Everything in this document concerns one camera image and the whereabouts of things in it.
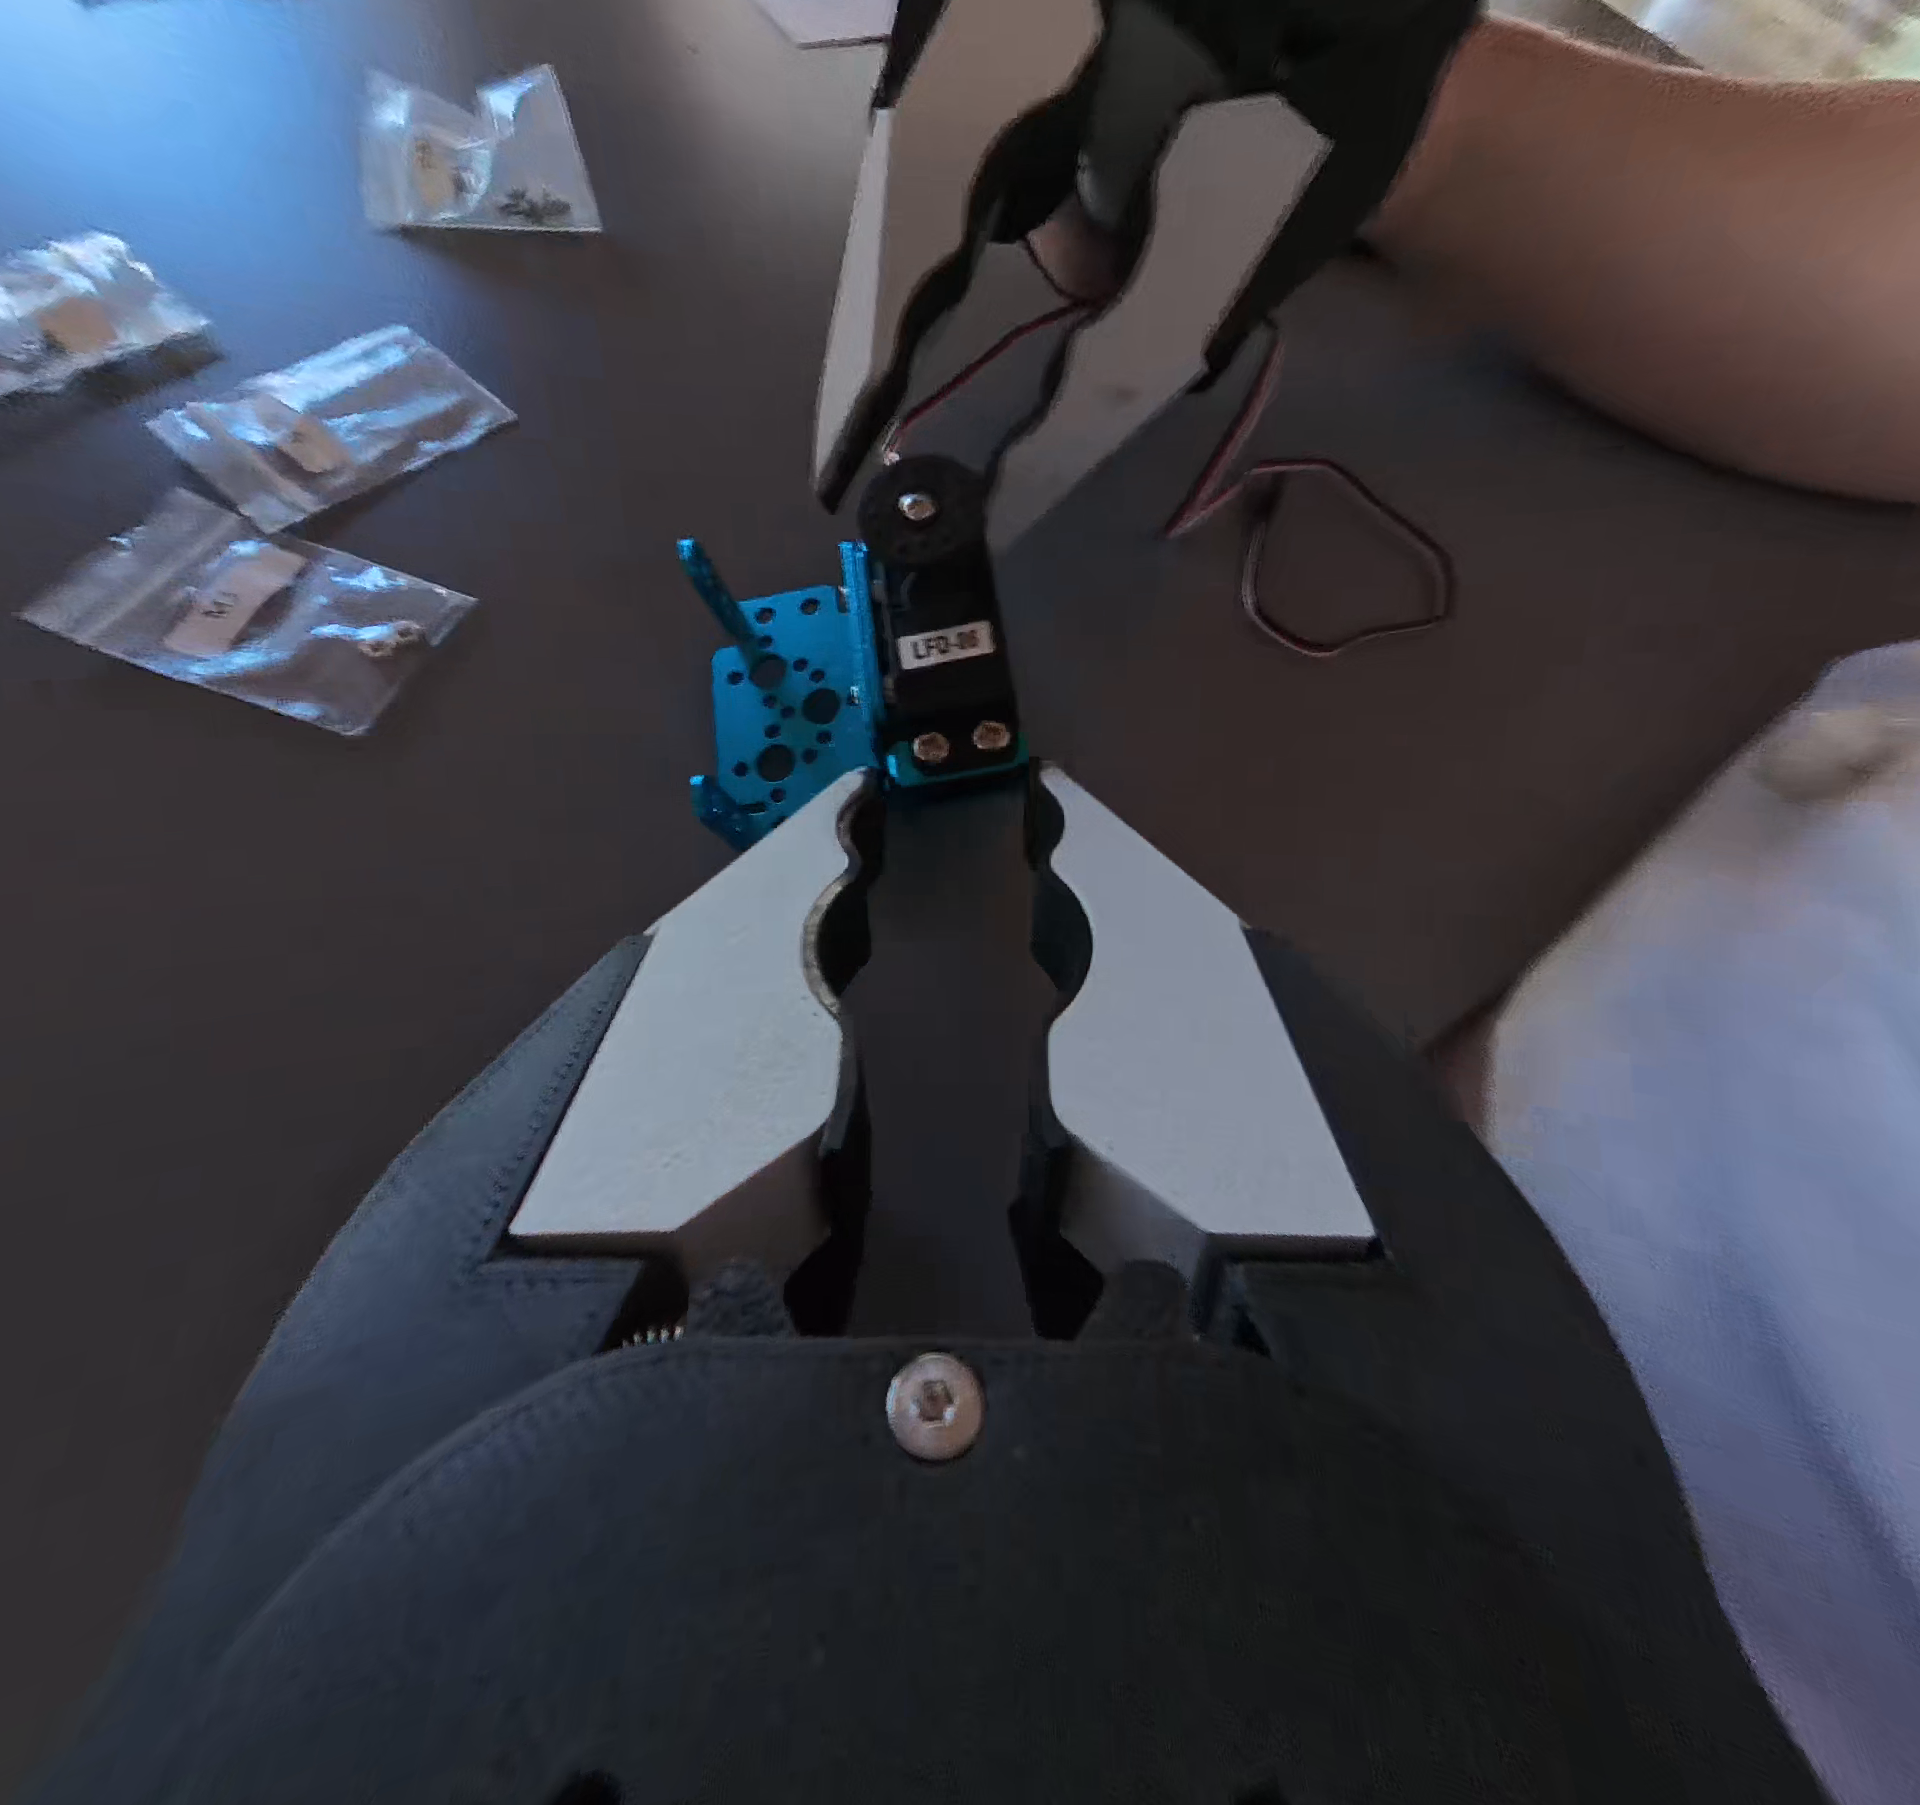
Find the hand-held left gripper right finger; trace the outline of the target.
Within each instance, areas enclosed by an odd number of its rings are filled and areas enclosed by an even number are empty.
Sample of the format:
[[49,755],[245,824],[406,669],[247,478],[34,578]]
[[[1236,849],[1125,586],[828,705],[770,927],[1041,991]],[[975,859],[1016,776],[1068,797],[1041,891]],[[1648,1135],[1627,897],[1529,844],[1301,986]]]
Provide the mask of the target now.
[[1055,765],[1039,817],[1065,927],[1045,1065],[1063,1239],[1092,1265],[1366,1256],[1373,1218],[1237,914]]

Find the clear bag with dark screws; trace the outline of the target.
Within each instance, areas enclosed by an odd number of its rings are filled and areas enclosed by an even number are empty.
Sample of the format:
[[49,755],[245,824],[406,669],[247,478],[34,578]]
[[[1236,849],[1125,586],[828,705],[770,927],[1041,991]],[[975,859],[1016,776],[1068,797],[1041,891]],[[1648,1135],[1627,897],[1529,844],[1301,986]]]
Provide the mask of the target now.
[[482,85],[466,107],[370,72],[361,195],[366,224],[383,234],[603,232],[551,65]]

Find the person's right forearm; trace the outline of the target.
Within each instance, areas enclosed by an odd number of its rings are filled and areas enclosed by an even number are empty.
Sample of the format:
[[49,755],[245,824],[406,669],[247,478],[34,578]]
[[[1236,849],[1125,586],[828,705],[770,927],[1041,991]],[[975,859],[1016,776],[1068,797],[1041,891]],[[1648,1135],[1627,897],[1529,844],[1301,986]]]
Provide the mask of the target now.
[[1365,242],[1606,419],[1919,498],[1919,88],[1759,84],[1481,18]]

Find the person's right hand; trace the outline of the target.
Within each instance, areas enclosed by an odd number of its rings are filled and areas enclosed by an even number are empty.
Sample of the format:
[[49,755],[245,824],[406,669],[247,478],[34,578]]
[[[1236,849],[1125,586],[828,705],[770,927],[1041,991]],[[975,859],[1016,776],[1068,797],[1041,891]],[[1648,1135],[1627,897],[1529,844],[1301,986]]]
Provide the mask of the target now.
[[1049,290],[1076,306],[1103,306],[1125,283],[1129,260],[1118,235],[1071,191],[1024,247]]

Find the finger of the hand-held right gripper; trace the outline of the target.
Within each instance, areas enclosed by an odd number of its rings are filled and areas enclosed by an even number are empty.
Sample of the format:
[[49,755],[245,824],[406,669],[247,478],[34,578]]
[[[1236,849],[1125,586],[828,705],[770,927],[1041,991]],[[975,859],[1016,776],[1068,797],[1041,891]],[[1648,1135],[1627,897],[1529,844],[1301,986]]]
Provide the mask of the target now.
[[1286,103],[1183,113],[1115,298],[1065,342],[1036,414],[999,453],[986,544],[1007,553],[1205,375],[1214,342],[1329,150]]
[[836,510],[997,242],[1063,204],[1114,0],[897,0],[830,308],[812,488]]

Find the clear bag with two nuts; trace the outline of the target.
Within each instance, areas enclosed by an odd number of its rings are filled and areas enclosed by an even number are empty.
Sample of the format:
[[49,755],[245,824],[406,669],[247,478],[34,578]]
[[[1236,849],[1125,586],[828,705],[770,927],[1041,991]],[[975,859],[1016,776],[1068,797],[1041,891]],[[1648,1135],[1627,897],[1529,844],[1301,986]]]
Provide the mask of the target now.
[[335,736],[369,736],[477,602],[170,491],[20,609],[40,633]]

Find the white shirt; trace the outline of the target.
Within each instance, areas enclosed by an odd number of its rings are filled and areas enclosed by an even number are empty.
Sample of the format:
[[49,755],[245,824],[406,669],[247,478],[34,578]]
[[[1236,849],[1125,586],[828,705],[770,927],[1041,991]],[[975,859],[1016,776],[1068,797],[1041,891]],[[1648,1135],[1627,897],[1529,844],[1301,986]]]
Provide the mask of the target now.
[[1525,975],[1484,1134],[1837,1802],[1919,1796],[1919,654],[1859,652]]

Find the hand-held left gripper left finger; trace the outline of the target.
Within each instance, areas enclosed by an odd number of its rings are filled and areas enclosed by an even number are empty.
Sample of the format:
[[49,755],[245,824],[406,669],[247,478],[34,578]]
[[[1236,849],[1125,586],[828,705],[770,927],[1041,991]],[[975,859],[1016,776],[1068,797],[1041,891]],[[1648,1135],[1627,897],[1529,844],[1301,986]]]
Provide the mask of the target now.
[[859,1109],[878,774],[851,770],[666,914],[510,1236],[551,1254],[802,1265]]

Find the dark grey desk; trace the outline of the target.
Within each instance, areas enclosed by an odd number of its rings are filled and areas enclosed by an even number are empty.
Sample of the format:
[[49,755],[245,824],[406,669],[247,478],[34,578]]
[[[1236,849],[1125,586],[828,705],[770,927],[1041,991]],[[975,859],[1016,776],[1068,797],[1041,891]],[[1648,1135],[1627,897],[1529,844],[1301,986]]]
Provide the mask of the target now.
[[[537,65],[600,235],[366,224],[370,72],[466,107]],[[216,349],[4,405],[4,1802],[387,1163],[726,866],[674,546],[748,594],[830,566],[806,474],[873,77],[750,0],[4,0],[4,249],[122,235]],[[387,325],[518,423],[319,529],[477,597],[375,734],[14,618],[179,484],[147,417]],[[1454,621],[1299,660],[1241,614],[1233,521],[1162,542],[1223,386],[1016,549],[1022,699],[1043,755],[1425,1045],[1825,665],[1917,636],[1917,510],[1649,446],[1378,263],[1286,334],[1257,451],[1431,531]]]

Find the black servo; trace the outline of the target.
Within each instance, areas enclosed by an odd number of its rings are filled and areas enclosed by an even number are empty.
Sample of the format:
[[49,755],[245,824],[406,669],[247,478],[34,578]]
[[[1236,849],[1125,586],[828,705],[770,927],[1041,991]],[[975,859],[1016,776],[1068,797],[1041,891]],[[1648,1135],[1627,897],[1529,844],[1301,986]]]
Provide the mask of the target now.
[[709,661],[713,770],[691,781],[691,804],[735,850],[854,770],[929,792],[1026,765],[973,471],[888,457],[820,586],[740,599],[704,546],[685,540],[676,556],[724,634]]

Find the clear bag with white label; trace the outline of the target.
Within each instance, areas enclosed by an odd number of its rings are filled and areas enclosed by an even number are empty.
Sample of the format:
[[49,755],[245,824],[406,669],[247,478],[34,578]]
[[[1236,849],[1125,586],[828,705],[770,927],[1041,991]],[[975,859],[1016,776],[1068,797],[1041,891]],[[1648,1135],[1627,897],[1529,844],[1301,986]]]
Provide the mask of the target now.
[[170,409],[147,432],[235,515],[280,534],[513,424],[510,405],[394,325]]

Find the crumpled clear plastic bag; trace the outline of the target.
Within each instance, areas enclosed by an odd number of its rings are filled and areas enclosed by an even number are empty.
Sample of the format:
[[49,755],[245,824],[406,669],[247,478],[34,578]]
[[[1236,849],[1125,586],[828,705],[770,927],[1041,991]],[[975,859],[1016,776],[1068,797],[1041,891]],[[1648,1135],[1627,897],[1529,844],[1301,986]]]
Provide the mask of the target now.
[[2,400],[61,394],[210,340],[210,318],[156,279],[126,240],[87,234],[2,259]]

